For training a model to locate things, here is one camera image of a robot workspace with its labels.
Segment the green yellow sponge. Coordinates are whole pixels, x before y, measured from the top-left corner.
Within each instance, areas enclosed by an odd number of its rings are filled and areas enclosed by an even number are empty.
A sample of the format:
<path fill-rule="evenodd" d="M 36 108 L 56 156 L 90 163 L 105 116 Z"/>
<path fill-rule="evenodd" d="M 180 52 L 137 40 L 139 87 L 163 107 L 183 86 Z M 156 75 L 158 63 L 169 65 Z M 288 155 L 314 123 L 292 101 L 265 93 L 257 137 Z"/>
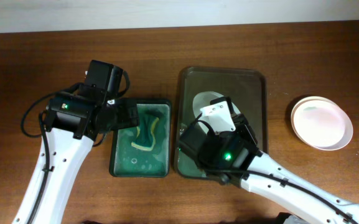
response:
<path fill-rule="evenodd" d="M 151 114 L 141 114 L 139 116 L 139 126 L 136 127 L 136 138 L 131 143 L 132 147 L 141 151 L 152 151 L 156 145 L 154 130 L 159 122 L 157 116 Z"/>

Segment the white plate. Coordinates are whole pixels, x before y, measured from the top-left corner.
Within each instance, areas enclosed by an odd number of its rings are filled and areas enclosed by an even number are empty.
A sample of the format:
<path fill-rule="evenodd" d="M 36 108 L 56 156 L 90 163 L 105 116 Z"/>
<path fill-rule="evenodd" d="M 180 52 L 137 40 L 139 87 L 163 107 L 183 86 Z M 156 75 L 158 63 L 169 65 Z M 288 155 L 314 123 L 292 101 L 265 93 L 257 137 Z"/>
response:
<path fill-rule="evenodd" d="M 293 111 L 292 121 L 299 139 L 322 151 L 336 151 L 353 137 L 353 124 L 341 107 L 321 96 L 305 97 Z"/>
<path fill-rule="evenodd" d="M 297 105 L 299 103 L 302 103 L 302 101 L 304 100 L 304 96 L 300 96 L 298 98 L 294 98 L 287 106 L 286 108 L 286 120 L 287 120 L 287 126 L 289 129 L 292 129 L 292 132 L 294 133 L 294 136 L 298 138 L 298 134 L 296 132 L 296 130 L 294 129 L 294 125 L 293 125 L 293 121 L 292 121 L 292 116 L 293 116 L 293 111 L 295 110 L 295 108 L 297 107 Z"/>
<path fill-rule="evenodd" d="M 194 98 L 193 98 L 193 103 L 192 103 L 192 109 L 193 109 L 193 114 L 196 117 L 199 116 L 200 109 L 205 107 L 205 106 L 209 106 L 210 102 L 212 100 L 215 100 L 217 98 L 223 97 L 222 94 L 215 92 L 215 91 L 205 91 L 205 92 L 200 92 L 198 93 Z M 234 109 L 234 114 L 240 114 L 240 110 L 236 107 L 236 105 L 234 103 L 232 103 L 233 109 Z M 200 128 L 204 131 L 204 133 L 208 133 L 208 128 L 201 123 L 198 123 L 198 125 L 200 126 Z"/>

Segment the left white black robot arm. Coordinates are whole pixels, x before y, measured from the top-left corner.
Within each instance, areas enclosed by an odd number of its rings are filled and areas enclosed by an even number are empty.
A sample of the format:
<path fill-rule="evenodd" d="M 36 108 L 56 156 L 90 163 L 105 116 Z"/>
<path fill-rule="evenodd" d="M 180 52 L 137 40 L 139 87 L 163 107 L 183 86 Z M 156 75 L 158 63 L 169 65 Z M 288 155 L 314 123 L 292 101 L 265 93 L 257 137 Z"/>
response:
<path fill-rule="evenodd" d="M 126 71 L 92 60 L 85 80 L 45 96 L 39 114 L 39 157 L 14 223 L 61 223 L 76 176 L 98 135 L 139 124 Z"/>

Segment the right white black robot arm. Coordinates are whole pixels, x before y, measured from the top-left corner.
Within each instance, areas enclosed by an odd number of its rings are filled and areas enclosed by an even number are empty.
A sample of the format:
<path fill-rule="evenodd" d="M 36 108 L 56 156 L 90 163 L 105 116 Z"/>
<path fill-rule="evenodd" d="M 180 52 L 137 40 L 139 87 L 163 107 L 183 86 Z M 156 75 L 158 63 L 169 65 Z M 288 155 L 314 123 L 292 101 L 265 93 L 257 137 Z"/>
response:
<path fill-rule="evenodd" d="M 217 182 L 237 185 L 284 207 L 307 223 L 359 223 L 359 204 L 296 176 L 259 150 L 243 114 L 229 127 L 197 117 L 179 138 L 180 150 Z"/>

